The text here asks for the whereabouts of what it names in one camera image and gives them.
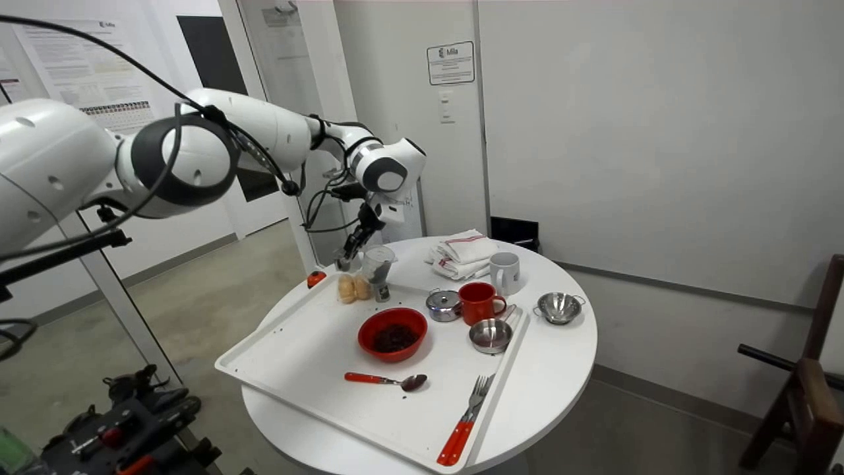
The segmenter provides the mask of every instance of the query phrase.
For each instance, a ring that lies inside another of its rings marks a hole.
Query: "cable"
[[[36,18],[26,18],[26,15],[0,15],[0,24],[26,24],[26,26],[36,26],[36,30],[53,30],[53,32],[63,32],[71,36],[80,36],[87,43],[95,43],[98,47],[111,51],[112,56],[119,56],[120,61],[131,64],[133,69],[140,69],[142,73],[146,73],[153,81],[158,81],[164,90],[169,90],[170,96],[175,96],[178,101],[185,101],[186,105],[203,111],[203,105],[196,105],[191,98],[186,98],[182,90],[175,90],[174,85],[164,81],[158,73],[153,73],[146,67],[142,67],[136,59],[120,52],[119,47],[102,43],[95,34],[63,26],[63,24],[49,24],[49,20],[36,20]]]
[[[131,217],[136,217],[140,208],[145,208],[145,206],[156,199],[156,192],[164,188],[164,183],[169,180],[169,175],[170,175],[174,167],[175,167],[178,148],[182,148],[182,107],[178,107],[178,102],[174,105],[174,115],[175,115],[175,137],[174,137],[174,148],[169,150],[165,169],[158,175],[158,180],[153,183],[153,188],[146,189],[146,196],[145,196],[142,200],[136,200],[124,217],[102,224],[100,229],[76,234],[76,237],[65,237],[65,241],[54,241],[54,243],[22,247],[22,251],[15,251],[15,253],[1,253],[0,262],[30,257],[30,253],[45,253],[45,251],[54,251],[54,247],[65,247],[65,245],[76,245],[76,243],[91,241],[91,237],[98,237],[98,234],[102,234],[102,233],[111,233],[111,229],[115,229],[119,224],[124,224],[124,222],[129,222]]]
[[[302,192],[307,188],[307,160],[298,167],[298,189]]]
[[[272,172],[281,180],[284,196],[298,196],[299,192],[299,188],[293,180],[284,177],[278,163],[274,163],[272,152],[252,135],[247,135],[244,129],[240,129],[232,122],[227,122],[227,129],[236,133],[249,148],[256,148],[264,155],[264,160],[272,167]]]
[[[331,189],[338,189],[338,184],[339,184],[342,180],[344,180],[344,175],[331,177],[331,180],[323,183],[323,188],[320,188],[318,192],[311,196],[311,200],[307,200],[307,206],[305,206],[305,222],[302,222],[305,229],[311,229],[311,224],[314,224],[315,217],[318,217],[318,208],[320,208],[323,199],[327,199]]]
[[[359,251],[359,241],[363,234],[363,224],[359,224],[342,243],[342,257],[352,259],[352,253]]]

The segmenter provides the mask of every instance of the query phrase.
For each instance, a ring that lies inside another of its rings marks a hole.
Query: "silver bowl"
[[[455,290],[430,292],[425,305],[426,305],[426,312],[430,312],[430,316],[435,321],[454,321],[459,316],[459,295],[455,295]]]
[[[570,325],[583,309],[583,300],[570,292],[546,292],[537,297],[535,312],[547,321],[547,325]]]
[[[469,330],[469,341],[480,354],[504,354],[512,341],[512,327],[504,320],[480,320]]]

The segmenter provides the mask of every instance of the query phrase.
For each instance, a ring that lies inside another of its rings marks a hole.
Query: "black chair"
[[[844,297],[839,304],[844,282],[844,257],[832,257],[823,279],[818,312],[811,316],[811,330],[806,346],[797,365],[769,357],[765,352],[739,346],[741,354],[757,357],[766,365],[789,370],[789,381],[773,406],[766,408],[762,424],[757,427],[754,437],[744,448],[741,466],[754,470],[775,440],[775,435],[791,424],[794,444],[797,444],[797,475],[826,475],[835,445],[841,440],[844,420],[839,402],[831,392],[831,385],[844,389],[839,375],[826,375],[819,370],[823,346],[827,327],[835,316],[844,320]]]

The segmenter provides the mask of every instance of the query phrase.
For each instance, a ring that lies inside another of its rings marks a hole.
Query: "wall sign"
[[[426,47],[426,80],[431,86],[473,81],[473,43]]]

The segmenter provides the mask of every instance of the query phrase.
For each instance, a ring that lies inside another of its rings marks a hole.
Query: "white robotic arm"
[[[212,125],[204,114],[185,105],[178,119],[161,119],[131,137],[115,137],[63,102],[1,105],[0,253],[29,245],[57,220],[83,206],[131,208],[140,202],[169,167],[175,127],[182,127],[175,163],[140,217],[174,217],[220,199],[240,160],[256,159],[274,172],[293,172],[323,140],[342,148],[342,169],[377,202],[397,200],[410,189],[425,163],[425,152],[414,143],[382,146],[361,125],[298,115],[220,90],[196,90],[190,98],[219,107],[227,125]]]

